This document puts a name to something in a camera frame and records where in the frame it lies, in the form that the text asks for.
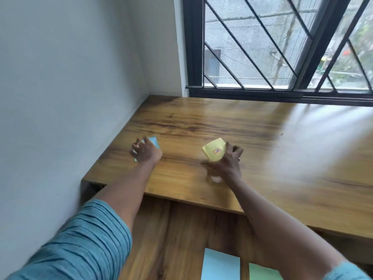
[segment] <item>blue t-shirt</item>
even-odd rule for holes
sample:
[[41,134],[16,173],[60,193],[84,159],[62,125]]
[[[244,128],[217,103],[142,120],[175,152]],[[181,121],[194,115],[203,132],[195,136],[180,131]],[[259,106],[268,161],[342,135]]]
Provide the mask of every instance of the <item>blue t-shirt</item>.
[[[87,202],[48,243],[7,280],[114,280],[128,258],[132,236],[115,211],[101,200]],[[369,280],[344,262],[324,280]]]

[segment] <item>yellow sticky note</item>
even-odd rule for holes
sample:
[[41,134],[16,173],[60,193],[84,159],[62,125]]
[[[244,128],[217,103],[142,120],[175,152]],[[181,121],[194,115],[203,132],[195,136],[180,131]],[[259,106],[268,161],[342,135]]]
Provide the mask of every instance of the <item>yellow sticky note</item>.
[[208,157],[209,161],[219,161],[225,153],[225,142],[222,138],[218,138],[217,140],[213,140],[206,144],[202,147],[202,150]]

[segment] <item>wooden desk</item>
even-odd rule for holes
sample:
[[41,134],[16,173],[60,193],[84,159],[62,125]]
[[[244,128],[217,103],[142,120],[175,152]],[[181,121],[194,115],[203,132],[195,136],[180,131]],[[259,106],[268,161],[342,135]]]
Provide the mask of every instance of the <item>wooden desk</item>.
[[245,149],[243,178],[308,226],[373,238],[373,108],[151,96],[84,177],[108,184],[135,166],[138,136],[163,157],[146,193],[242,213],[200,166],[207,142]]

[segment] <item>green paper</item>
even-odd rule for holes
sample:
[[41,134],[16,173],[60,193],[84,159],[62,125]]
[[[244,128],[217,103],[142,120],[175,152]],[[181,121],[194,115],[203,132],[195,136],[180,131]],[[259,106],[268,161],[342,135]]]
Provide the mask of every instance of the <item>green paper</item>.
[[249,263],[250,280],[283,280],[277,270]]

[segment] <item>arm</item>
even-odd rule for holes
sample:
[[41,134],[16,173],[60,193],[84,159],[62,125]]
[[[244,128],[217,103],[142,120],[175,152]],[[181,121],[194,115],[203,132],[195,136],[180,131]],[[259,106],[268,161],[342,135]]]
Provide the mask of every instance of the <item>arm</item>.
[[321,280],[346,259],[307,226],[249,187],[241,177],[243,150],[227,143],[218,162],[203,162],[225,180],[236,195],[258,239],[275,257],[286,279]]
[[146,137],[132,145],[130,154],[137,159],[137,166],[114,183],[98,192],[94,198],[105,201],[132,231],[133,221],[140,207],[145,186],[162,151]]

